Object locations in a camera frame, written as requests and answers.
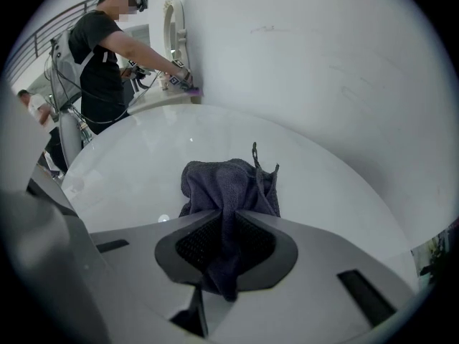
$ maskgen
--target metal railing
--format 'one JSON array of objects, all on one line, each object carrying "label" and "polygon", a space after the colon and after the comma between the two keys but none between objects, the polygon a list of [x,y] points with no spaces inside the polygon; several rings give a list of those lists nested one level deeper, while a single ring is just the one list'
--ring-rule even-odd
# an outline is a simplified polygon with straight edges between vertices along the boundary
[{"label": "metal railing", "polygon": [[84,0],[38,28],[6,62],[5,74],[7,80],[11,84],[15,83],[33,61],[51,49],[51,39],[56,38],[64,30],[76,24],[83,15],[94,10],[97,3],[98,0]]}]

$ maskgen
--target man in black shirt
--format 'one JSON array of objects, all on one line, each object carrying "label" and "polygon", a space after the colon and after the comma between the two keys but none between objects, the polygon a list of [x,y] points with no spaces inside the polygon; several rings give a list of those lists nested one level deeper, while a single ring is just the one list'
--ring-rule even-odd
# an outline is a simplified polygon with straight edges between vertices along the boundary
[{"label": "man in black shirt", "polygon": [[98,134],[127,114],[123,103],[122,70],[115,53],[149,69],[155,69],[185,80],[187,70],[179,69],[146,44],[125,34],[115,23],[121,14],[132,14],[136,0],[99,0],[95,11],[83,16],[75,25],[69,48],[77,64],[89,53],[94,56],[81,76],[81,112],[87,125]]}]

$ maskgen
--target black t-shirt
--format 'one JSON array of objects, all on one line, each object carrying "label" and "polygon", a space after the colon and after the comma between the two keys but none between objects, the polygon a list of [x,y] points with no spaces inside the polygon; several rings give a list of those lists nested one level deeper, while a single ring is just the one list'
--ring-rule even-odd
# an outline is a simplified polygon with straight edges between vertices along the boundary
[{"label": "black t-shirt", "polygon": [[116,31],[121,31],[120,27],[106,13],[92,11],[76,23],[69,38],[69,48],[77,64],[94,52],[80,77],[81,88],[87,92],[82,92],[81,111],[94,121],[114,120],[125,110],[116,55],[99,46],[100,41]]}]

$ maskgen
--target purple cloth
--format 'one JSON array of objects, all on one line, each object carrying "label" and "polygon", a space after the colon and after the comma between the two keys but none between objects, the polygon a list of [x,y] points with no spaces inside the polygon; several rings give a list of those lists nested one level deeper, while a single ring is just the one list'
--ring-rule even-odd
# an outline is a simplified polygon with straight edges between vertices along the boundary
[{"label": "purple cloth", "polygon": [[222,210],[222,250],[204,273],[203,288],[221,294],[227,301],[237,298],[240,270],[239,247],[235,240],[235,212],[249,210],[280,216],[276,181],[279,165],[264,172],[257,159],[256,143],[252,156],[255,167],[241,159],[226,162],[190,162],[181,175],[181,191],[189,202],[180,216],[204,210]]}]

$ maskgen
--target dark gray cloth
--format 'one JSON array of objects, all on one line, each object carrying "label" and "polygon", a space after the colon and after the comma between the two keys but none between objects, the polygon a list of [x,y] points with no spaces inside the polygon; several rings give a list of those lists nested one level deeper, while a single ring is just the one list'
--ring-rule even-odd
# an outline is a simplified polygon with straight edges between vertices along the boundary
[{"label": "dark gray cloth", "polygon": [[181,175],[181,191],[190,200],[180,216],[222,210],[222,250],[207,268],[203,285],[228,301],[237,298],[236,279],[240,270],[234,228],[236,210],[280,216],[275,188],[279,165],[272,173],[264,172],[258,163],[256,143],[252,156],[255,167],[242,159],[214,163],[193,161]]}]

